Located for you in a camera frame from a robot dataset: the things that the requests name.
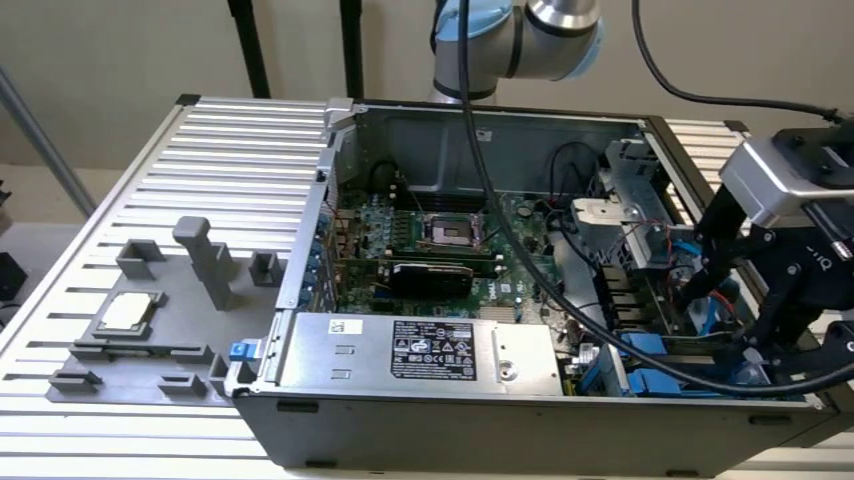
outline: green circuit board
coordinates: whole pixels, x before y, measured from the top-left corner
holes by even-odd
[[[348,232],[348,236],[359,239],[360,253],[341,258],[336,266],[341,313],[476,318],[483,307],[515,309],[519,317],[539,311],[539,290],[524,267],[513,259],[492,214],[395,210],[391,202],[377,196],[361,201],[352,208],[359,221]],[[533,201],[521,195],[504,195],[501,208],[535,264],[556,283],[559,275],[548,247],[547,214],[535,211]],[[440,228],[436,225],[447,227],[443,234],[459,234],[457,230],[464,228],[468,244],[435,243],[435,229]],[[396,263],[471,268],[475,278],[469,295],[441,300],[395,298],[385,274]]]

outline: warning label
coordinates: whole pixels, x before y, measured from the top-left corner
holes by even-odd
[[[419,380],[476,380],[472,325],[395,322],[391,374]]]

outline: motherboard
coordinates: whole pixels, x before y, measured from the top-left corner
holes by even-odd
[[[559,284],[548,208],[507,194],[501,209],[540,271]],[[485,208],[405,210],[396,208],[393,195],[353,194],[344,197],[337,215],[339,312],[508,323],[552,316]]]

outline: circuit board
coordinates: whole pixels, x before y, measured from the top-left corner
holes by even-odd
[[[560,281],[548,243],[547,211],[521,195],[501,197],[503,215],[532,260],[548,279]],[[519,323],[544,322],[539,288],[515,260],[491,213],[396,210],[380,195],[351,196],[341,215],[349,221],[345,237],[356,248],[336,265],[337,309],[431,317],[487,318]],[[397,264],[459,266],[473,273],[467,294],[456,298],[399,298],[388,285]]]

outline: wall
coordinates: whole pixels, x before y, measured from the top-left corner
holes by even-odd
[[[255,3],[273,95],[343,95],[337,1]],[[364,0],[368,97],[425,97],[432,4]],[[654,56],[682,88],[854,109],[854,2],[644,0],[643,7]],[[759,133],[816,124],[799,114],[668,96],[638,54],[628,0],[603,0],[602,8],[608,34],[588,74],[503,82],[500,104],[740,119]],[[225,0],[0,0],[0,63],[74,166],[122,168],[179,93],[249,94]],[[0,162],[38,162],[2,112]]]

